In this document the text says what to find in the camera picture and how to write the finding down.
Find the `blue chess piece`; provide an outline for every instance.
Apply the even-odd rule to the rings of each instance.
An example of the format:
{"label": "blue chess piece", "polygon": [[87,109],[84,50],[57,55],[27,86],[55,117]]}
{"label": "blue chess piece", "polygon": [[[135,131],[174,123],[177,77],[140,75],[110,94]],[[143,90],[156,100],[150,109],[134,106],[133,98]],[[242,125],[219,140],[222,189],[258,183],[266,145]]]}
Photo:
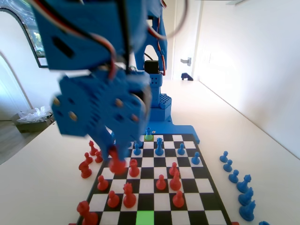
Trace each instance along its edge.
{"label": "blue chess piece", "polygon": [[195,165],[198,165],[200,163],[200,159],[199,159],[200,153],[199,152],[195,152],[195,156],[192,157],[192,163]]}
{"label": "blue chess piece", "polygon": [[181,143],[180,148],[177,150],[177,153],[182,156],[182,155],[184,155],[185,152],[186,151],[184,150],[184,144]]}
{"label": "blue chess piece", "polygon": [[249,205],[241,206],[240,207],[240,216],[243,217],[243,219],[246,221],[254,220],[253,211],[254,211],[255,206],[256,206],[255,201],[250,202]]}
{"label": "blue chess piece", "polygon": [[161,139],[160,137],[157,139],[157,149],[155,149],[155,154],[157,154],[158,156],[163,155],[164,150],[162,149],[161,145],[163,143],[163,139]]}
{"label": "blue chess piece", "polygon": [[231,167],[232,163],[233,163],[233,161],[229,159],[229,160],[227,161],[227,164],[225,164],[225,165],[223,166],[223,169],[224,169],[226,172],[231,172],[231,171],[233,170],[233,168]]}
{"label": "blue chess piece", "polygon": [[139,149],[139,144],[135,144],[135,150],[133,151],[133,153],[138,156],[141,154],[141,150]]}
{"label": "blue chess piece", "polygon": [[252,187],[245,194],[239,195],[239,202],[241,205],[246,206],[251,202],[251,198],[253,196],[253,189]]}
{"label": "blue chess piece", "polygon": [[236,184],[237,189],[241,192],[241,193],[246,193],[249,188],[248,188],[248,183],[251,181],[251,176],[250,175],[246,175],[244,177],[244,181],[243,182],[238,182]]}
{"label": "blue chess piece", "polygon": [[228,152],[225,151],[225,152],[223,153],[223,155],[220,156],[220,161],[221,161],[222,163],[227,163],[227,161],[228,161],[227,155],[228,155]]}
{"label": "blue chess piece", "polygon": [[230,174],[228,176],[228,179],[232,182],[232,183],[237,183],[239,181],[239,178],[238,178],[238,175],[239,175],[239,171],[238,170],[234,170],[233,171],[233,174]]}

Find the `white square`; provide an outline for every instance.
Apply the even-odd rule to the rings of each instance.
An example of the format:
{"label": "white square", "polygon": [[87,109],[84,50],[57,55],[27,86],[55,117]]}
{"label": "white square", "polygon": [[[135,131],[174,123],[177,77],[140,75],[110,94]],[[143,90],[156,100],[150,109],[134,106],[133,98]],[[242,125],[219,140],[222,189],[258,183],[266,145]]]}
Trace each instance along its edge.
{"label": "white square", "polygon": [[178,161],[176,157],[166,157],[165,164],[167,167],[172,167],[172,163],[176,163],[178,166]]}
{"label": "white square", "polygon": [[188,211],[203,211],[204,207],[198,193],[184,193]]}
{"label": "white square", "polygon": [[154,167],[154,158],[152,157],[142,158],[142,167]]}
{"label": "white square", "polygon": [[100,225],[117,225],[120,212],[103,212],[100,220]]}
{"label": "white square", "polygon": [[182,142],[182,136],[181,135],[173,135],[173,141],[175,142]]}
{"label": "white square", "polygon": [[167,168],[166,167],[154,167],[154,179],[158,179],[161,174],[166,179],[167,178]]}
{"label": "white square", "polygon": [[170,197],[168,193],[154,193],[154,211],[170,211]]}
{"label": "white square", "polygon": [[209,179],[195,179],[199,193],[214,193]]}
{"label": "white square", "polygon": [[108,194],[93,194],[90,200],[90,212],[102,212],[106,205]]}
{"label": "white square", "polygon": [[139,194],[134,194],[136,196],[135,205],[131,208],[126,208],[124,205],[124,201],[122,200],[121,211],[137,211],[137,203],[139,202]]}
{"label": "white square", "polygon": [[194,179],[194,173],[191,167],[179,167],[180,177],[182,179]]}
{"label": "white square", "polygon": [[104,177],[105,180],[113,179],[113,177],[114,177],[114,173],[112,173],[108,167],[103,168],[101,175]]}
{"label": "white square", "polygon": [[141,179],[139,193],[140,194],[153,194],[154,193],[154,179]]}
{"label": "white square", "polygon": [[190,225],[188,211],[171,211],[173,225]]}
{"label": "white square", "polygon": [[136,177],[130,176],[130,174],[129,174],[130,168],[129,168],[128,174],[127,174],[127,179],[140,179],[141,178],[141,168],[140,167],[138,167],[138,168],[140,169],[140,172],[139,172],[139,175],[137,175]]}
{"label": "white square", "polygon": [[154,149],[154,142],[144,142],[144,149]]}
{"label": "white square", "polygon": [[124,190],[124,184],[126,184],[126,180],[112,180],[112,185],[110,191],[114,191],[116,194],[123,194]]}
{"label": "white square", "polygon": [[196,148],[195,143],[193,141],[183,142],[183,143],[184,143],[184,147],[186,149],[195,149]]}
{"label": "white square", "polygon": [[183,187],[182,187],[182,182],[181,182],[181,179],[179,179],[179,181],[180,181],[180,183],[181,183],[181,187],[180,187],[180,189],[179,190],[177,190],[177,191],[174,191],[174,190],[172,190],[172,188],[170,187],[170,181],[171,181],[172,179],[168,179],[168,185],[169,185],[169,193],[177,193],[177,191],[181,191],[181,192],[183,192]]}
{"label": "white square", "polygon": [[221,210],[206,210],[205,214],[209,225],[226,225]]}

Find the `black square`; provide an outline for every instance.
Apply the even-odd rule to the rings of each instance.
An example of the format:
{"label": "black square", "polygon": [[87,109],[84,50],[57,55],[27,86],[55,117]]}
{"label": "black square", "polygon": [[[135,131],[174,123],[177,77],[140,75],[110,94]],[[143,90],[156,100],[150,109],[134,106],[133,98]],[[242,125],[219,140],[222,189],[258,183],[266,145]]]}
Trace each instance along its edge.
{"label": "black square", "polygon": [[208,174],[204,167],[192,167],[195,178],[208,178]]}
{"label": "black square", "polygon": [[141,168],[141,179],[153,179],[154,168],[153,167],[142,167]]}
{"label": "black square", "polygon": [[215,193],[201,193],[202,205],[205,210],[220,210],[218,199]]}
{"label": "black square", "polygon": [[165,149],[165,156],[166,157],[176,157],[176,150],[175,149]]}
{"label": "black square", "polygon": [[154,194],[139,194],[138,211],[154,211]]}
{"label": "black square", "polygon": [[191,225],[209,225],[205,215],[205,211],[189,211],[188,217]]}
{"label": "black square", "polygon": [[177,157],[178,166],[191,167],[188,157]]}
{"label": "black square", "polygon": [[142,156],[143,157],[154,157],[154,150],[153,149],[143,149]]}
{"label": "black square", "polygon": [[134,224],[137,212],[120,212],[118,225]]}
{"label": "black square", "polygon": [[155,225],[172,225],[171,211],[154,211]]}
{"label": "black square", "polygon": [[199,193],[195,179],[181,179],[184,193]]}
{"label": "black square", "polygon": [[186,198],[184,196],[184,193],[182,194],[182,197],[184,199],[184,205],[180,208],[177,208],[174,204],[173,204],[173,197],[176,195],[176,193],[169,193],[170,196],[170,205],[171,205],[171,211],[187,211],[188,207],[187,207],[187,203],[186,203]]}
{"label": "black square", "polygon": [[158,181],[158,179],[154,179],[154,193],[169,193],[168,180],[167,179],[164,179],[164,180],[165,180],[165,189],[164,190],[159,190],[156,187],[156,182]]}
{"label": "black square", "polygon": [[154,157],[154,167],[166,167],[164,157]]}

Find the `white table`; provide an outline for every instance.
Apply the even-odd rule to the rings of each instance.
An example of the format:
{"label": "white table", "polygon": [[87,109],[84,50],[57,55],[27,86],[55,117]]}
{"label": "white table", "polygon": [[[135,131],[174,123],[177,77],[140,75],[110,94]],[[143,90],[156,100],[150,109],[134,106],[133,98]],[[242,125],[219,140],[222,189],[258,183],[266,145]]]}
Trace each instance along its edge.
{"label": "white table", "polygon": [[[164,82],[162,93],[172,97],[174,124],[193,125],[200,149],[232,221],[257,225],[300,224],[300,161],[199,82]],[[67,225],[78,219],[76,207],[86,200],[91,177],[82,180],[79,164],[90,138],[62,137],[51,125],[0,166],[2,225]],[[228,151],[239,179],[251,174],[255,219],[239,213],[240,194],[228,180],[219,156]]]}

